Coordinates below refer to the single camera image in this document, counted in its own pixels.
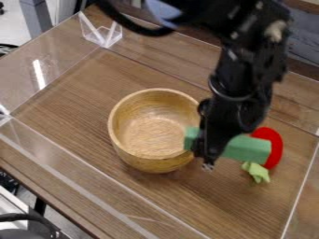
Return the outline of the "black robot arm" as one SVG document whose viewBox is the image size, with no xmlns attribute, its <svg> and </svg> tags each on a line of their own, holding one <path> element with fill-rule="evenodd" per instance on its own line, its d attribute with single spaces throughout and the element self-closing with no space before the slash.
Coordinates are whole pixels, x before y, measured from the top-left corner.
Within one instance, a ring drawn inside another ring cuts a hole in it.
<svg viewBox="0 0 319 239">
<path fill-rule="evenodd" d="M 198 106 L 199 134 L 193 144 L 203 167 L 213 169 L 227 144 L 251 133 L 266 118 L 273 86 L 288 73 L 292 12 L 282 0 L 146 0 L 161 23 L 146 28 L 131 21 L 110 0 L 97 5 L 127 30 L 150 37 L 199 28 L 222 45 L 209 77 L 214 95 Z"/>
</svg>

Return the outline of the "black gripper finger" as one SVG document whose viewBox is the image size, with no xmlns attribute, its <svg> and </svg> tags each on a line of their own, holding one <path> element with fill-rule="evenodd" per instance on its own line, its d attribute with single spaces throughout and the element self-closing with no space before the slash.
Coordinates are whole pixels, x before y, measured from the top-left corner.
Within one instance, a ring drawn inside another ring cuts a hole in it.
<svg viewBox="0 0 319 239">
<path fill-rule="evenodd" d="M 206 125 L 199 128 L 194 143 L 194 153 L 203 159 L 202 168 L 213 171 L 215 163 L 234 135 L 226 127 Z"/>
</svg>

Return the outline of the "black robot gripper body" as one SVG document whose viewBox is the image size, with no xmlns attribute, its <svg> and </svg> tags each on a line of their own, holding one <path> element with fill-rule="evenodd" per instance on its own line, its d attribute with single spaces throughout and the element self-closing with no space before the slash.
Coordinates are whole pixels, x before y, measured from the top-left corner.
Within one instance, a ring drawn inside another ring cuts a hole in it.
<svg viewBox="0 0 319 239">
<path fill-rule="evenodd" d="M 266 37 L 254 51 L 225 46 L 209 79 L 214 96 L 198 107 L 199 129 L 221 137 L 253 132 L 270 109 L 273 84 L 286 73 L 286 40 L 276 42 Z"/>
</svg>

